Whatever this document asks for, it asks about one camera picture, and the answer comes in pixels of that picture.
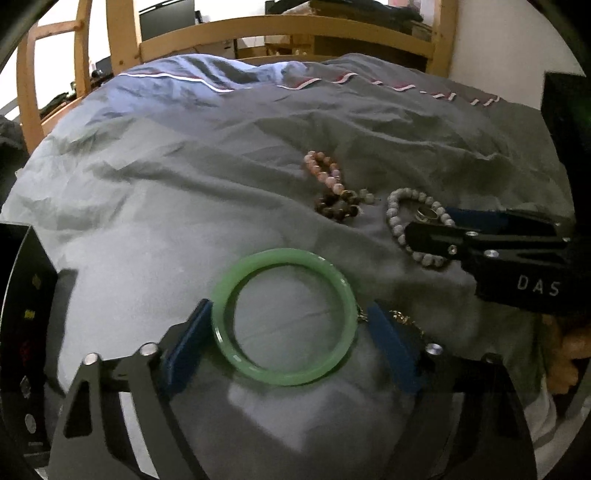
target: person's hand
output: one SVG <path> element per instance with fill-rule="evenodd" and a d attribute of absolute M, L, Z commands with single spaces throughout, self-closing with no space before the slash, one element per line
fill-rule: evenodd
<path fill-rule="evenodd" d="M 591 327 L 577 328 L 563 334 L 555 317 L 543 315 L 547 335 L 544 346 L 546 383 L 553 394 L 568 393 L 579 381 L 574 358 L 591 357 Z"/>

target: wooden headboard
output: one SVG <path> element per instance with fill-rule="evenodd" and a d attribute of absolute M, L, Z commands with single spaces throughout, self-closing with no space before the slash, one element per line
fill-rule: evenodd
<path fill-rule="evenodd" d="M 142 41 L 135 0 L 105 0 L 111 65 L 115 75 L 131 67 L 169 56 L 199 45 L 265 35 L 318 35 L 357 40 L 397 48 L 427 60 L 426 72 L 447 77 L 456 33 L 458 0 L 436 0 L 431 41 L 389 28 L 354 20 L 310 15 L 262 15 L 232 18 L 182 28 Z M 92 0 L 79 0 L 76 20 L 58 24 L 37 24 L 22 39 L 17 54 L 17 93 L 22 129 L 32 152 L 51 132 L 58 120 L 90 93 L 88 32 Z M 77 98 L 43 122 L 35 93 L 35 42 L 51 35 L 74 34 L 74 68 Z M 263 56 L 241 59 L 251 64 L 286 60 L 324 61 L 334 57 L 315 55 Z"/>

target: gray beaded bracelet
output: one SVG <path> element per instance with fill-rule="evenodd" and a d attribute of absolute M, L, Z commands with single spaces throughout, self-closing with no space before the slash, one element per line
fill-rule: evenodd
<path fill-rule="evenodd" d="M 416 202 L 425 204 L 429 209 L 433 211 L 434 216 L 437 216 L 439 221 L 444 225 L 456 226 L 456 223 L 452 220 L 449 214 L 446 213 L 445 208 L 441 206 L 441 203 L 436 202 L 435 200 L 433 200 L 433 197 L 428 196 L 424 192 L 419 192 L 418 190 L 406 188 L 394 190 L 388 196 L 388 210 L 386 210 L 386 220 L 398 244 L 402 248 L 405 248 L 406 251 L 410 255 L 412 255 L 413 260 L 421 264 L 423 267 L 441 268 L 446 263 L 445 258 L 440 257 L 438 255 L 415 252 L 412 248 L 410 248 L 407 245 L 406 238 L 404 236 L 405 225 L 402 225 L 402 219 L 398 216 L 400 212 L 401 202 L 404 200 L 415 200 Z M 424 214 L 421 214 L 420 217 L 417 216 L 417 219 L 419 221 L 428 220 Z"/>

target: bangle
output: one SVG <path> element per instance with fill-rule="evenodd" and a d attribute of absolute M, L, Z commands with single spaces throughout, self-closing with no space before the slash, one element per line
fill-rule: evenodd
<path fill-rule="evenodd" d="M 244 286 L 244 280 L 268 267 L 299 265 L 324 277 L 336 290 L 343 304 L 345 327 L 331 353 L 312 367 L 296 372 L 266 370 L 252 363 L 232 341 L 225 322 L 225 311 L 236 290 Z M 347 354 L 357 328 L 358 310 L 355 296 L 345 277 L 328 260 L 316 254 L 295 248 L 266 250 L 236 263 L 218 282 L 212 293 L 213 336 L 226 359 L 247 377 L 271 385 L 301 385 L 312 382 L 330 372 Z"/>

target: wrinkled fabric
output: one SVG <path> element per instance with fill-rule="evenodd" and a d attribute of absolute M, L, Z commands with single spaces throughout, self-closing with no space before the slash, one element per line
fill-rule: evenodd
<path fill-rule="evenodd" d="M 2 209 L 2 219 L 35 226 L 61 271 L 46 370 L 65 390 L 88 352 L 133 353 L 186 320 L 234 262 L 290 247 L 327 258 L 360 305 L 386 300 L 455 355 L 503 355 L 524 404 L 538 397 L 538 316 L 480 301 L 456 262 L 421 268 L 384 217 L 399 187 L 459 208 L 573 216 L 538 111 L 502 99 L 484 106 L 494 96 L 361 55 L 261 67 L 186 55 L 129 71 L 158 72 L 234 91 L 114 78 L 40 144 Z M 358 75 L 333 83 L 347 72 Z M 322 80 L 301 90 L 277 86 L 314 77 Z M 334 157 L 346 185 L 374 192 L 375 205 L 344 225 L 316 214 L 322 190 L 302 168 L 308 150 Z M 245 287 L 233 329 L 251 359 L 289 371 L 334 347 L 340 315 L 321 279 L 281 267 Z M 59 400 L 48 397 L 51 424 Z M 546 432 L 544 405 L 528 419 Z M 244 378 L 213 346 L 173 401 L 212 480 L 379 478 L 411 409 L 364 326 L 339 369 L 300 387 Z M 137 426 L 129 429 L 153 474 Z"/>

